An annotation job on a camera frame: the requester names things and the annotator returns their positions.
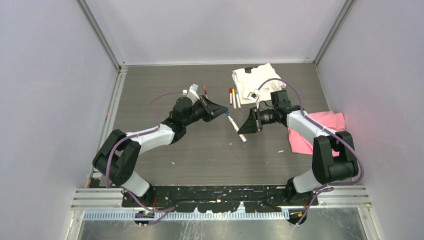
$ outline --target gray wood tabletop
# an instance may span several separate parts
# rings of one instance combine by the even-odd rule
[[[229,88],[234,87],[232,70],[254,64],[132,66],[126,75],[115,129],[137,132],[157,123],[149,110],[150,101],[164,93],[206,86],[208,98],[227,106],[240,127],[253,105],[230,108]],[[328,111],[315,65],[272,64],[281,78],[300,93],[308,113]],[[293,105],[299,100],[291,89]],[[181,95],[162,97],[153,103],[164,120]],[[187,127],[177,143],[143,153],[135,170],[153,185],[264,185],[285,184],[287,179],[311,168],[312,156],[292,153],[288,131],[282,124],[265,125],[262,133],[246,134],[243,143],[223,114],[211,122],[198,121]]]

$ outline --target white panel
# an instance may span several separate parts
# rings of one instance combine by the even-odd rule
[[[0,239],[64,239],[116,70],[76,1],[0,6]]]
[[[344,2],[96,0],[127,65],[312,62]]]
[[[423,23],[424,1],[357,1],[318,67],[363,158],[382,239],[424,234]]]

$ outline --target white marker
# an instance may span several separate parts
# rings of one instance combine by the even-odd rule
[[[236,90],[234,90],[234,88],[232,89],[232,103],[234,105],[234,109],[237,108],[237,104],[236,104]]]
[[[229,88],[229,104],[233,105],[233,89]]]
[[[227,116],[228,116],[228,120],[229,120],[229,122],[232,124],[232,126],[234,127],[234,129],[235,129],[235,132],[238,132],[239,131],[239,127],[237,126],[237,124],[236,124],[236,122],[230,117],[230,115],[228,115],[228,113],[227,113]],[[239,134],[238,135],[240,138],[241,138],[241,140],[243,141],[243,143],[247,143],[248,141],[246,140],[246,138],[245,138],[245,136],[243,136],[243,134]]]
[[[237,100],[237,106],[238,106],[238,109],[241,109],[242,108],[242,106],[240,105],[240,97],[239,97],[239,91],[235,91],[235,99]]]

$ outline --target pink cloth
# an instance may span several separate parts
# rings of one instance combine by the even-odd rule
[[[345,117],[343,113],[334,113],[333,111],[322,111],[309,114],[318,123],[325,125],[329,129],[337,132],[345,130]],[[312,145],[297,131],[288,129],[288,141],[290,142],[291,151],[297,154],[312,155],[314,149]],[[338,156],[339,153],[333,151],[333,156]]]

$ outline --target white towel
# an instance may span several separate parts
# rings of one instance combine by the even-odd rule
[[[237,88],[238,96],[241,104],[253,104],[253,100],[248,98],[249,93],[253,93],[255,89],[268,79],[280,78],[271,64],[260,65],[258,67],[246,67],[232,71],[232,79]],[[273,80],[267,82],[259,91],[261,101],[271,100],[271,92],[285,88],[286,84]]]

